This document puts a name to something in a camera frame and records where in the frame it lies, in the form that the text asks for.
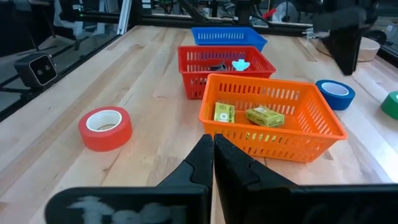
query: wooden table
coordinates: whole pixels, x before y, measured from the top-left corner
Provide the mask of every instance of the wooden table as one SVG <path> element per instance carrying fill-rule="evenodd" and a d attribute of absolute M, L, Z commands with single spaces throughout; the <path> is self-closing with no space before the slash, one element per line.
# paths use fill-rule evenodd
<path fill-rule="evenodd" d="M 263 54 L 277 69 L 272 78 L 333 79 L 356 98 L 336 112 L 348 140 L 313 163 L 258 160 L 298 184 L 398 182 L 398 121 L 379 109 L 398 90 L 398 69 L 376 57 L 344 77 L 305 39 L 266 38 Z M 187 29 L 135 27 L 0 123 L 1 223 L 43 223 L 44 205 L 62 189 L 153 186 L 171 173 L 203 134 L 201 101 L 186 99 L 177 68 L 177 47 L 192 44 Z M 134 133 L 117 150 L 90 151 L 77 123 L 108 105 L 128 110 Z M 216 194 L 214 200 L 213 223 L 223 223 Z"/>

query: blue tape roll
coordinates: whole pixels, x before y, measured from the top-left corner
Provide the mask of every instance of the blue tape roll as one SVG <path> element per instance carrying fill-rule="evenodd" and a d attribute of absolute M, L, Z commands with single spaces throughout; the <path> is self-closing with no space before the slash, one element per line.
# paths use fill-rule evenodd
<path fill-rule="evenodd" d="M 347 109 L 355 97 L 351 87 L 333 80 L 319 80 L 316 86 L 332 110 Z"/>

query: green and yellow box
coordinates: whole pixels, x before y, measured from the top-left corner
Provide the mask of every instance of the green and yellow box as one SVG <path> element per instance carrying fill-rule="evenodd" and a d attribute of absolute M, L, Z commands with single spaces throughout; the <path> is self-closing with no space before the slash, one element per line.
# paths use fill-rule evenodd
<path fill-rule="evenodd" d="M 214 120 L 227 123 L 235 123 L 235 107 L 224 103 L 216 103 Z"/>
<path fill-rule="evenodd" d="M 265 106 L 246 110 L 246 118 L 260 126 L 281 127 L 285 124 L 285 115 L 272 111 Z"/>

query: orange basket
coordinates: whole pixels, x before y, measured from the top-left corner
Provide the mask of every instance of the orange basket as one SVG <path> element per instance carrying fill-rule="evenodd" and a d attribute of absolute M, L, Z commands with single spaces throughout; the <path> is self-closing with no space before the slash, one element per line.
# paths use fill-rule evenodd
<path fill-rule="evenodd" d="M 235 106 L 235 123 L 213 120 L 215 103 Z M 266 106 L 285 114 L 281 128 L 258 126 L 245 110 Z M 223 134 L 250 156 L 312 162 L 347 135 L 312 83 L 211 74 L 199 119 L 205 133 Z"/>
<path fill-rule="evenodd" d="M 233 60 L 245 59 L 250 66 L 243 72 L 237 72 L 232 66 Z M 276 69 L 253 46 L 180 46 L 178 48 L 178 67 L 188 99 L 202 99 L 207 76 L 211 66 L 224 63 L 227 71 L 217 72 L 228 75 L 269 78 Z"/>

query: small box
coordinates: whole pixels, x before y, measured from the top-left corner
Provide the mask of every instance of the small box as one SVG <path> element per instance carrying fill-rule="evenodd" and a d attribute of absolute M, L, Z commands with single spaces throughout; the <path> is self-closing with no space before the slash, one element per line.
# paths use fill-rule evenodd
<path fill-rule="evenodd" d="M 16 60 L 14 67 L 27 87 L 49 86 L 58 76 L 51 57 L 45 53 L 34 53 Z"/>
<path fill-rule="evenodd" d="M 224 103 L 216 103 L 214 120 L 226 123 L 235 123 L 235 107 Z"/>
<path fill-rule="evenodd" d="M 246 118 L 265 127 L 276 128 L 285 124 L 285 115 L 272 111 L 265 106 L 246 110 Z"/>

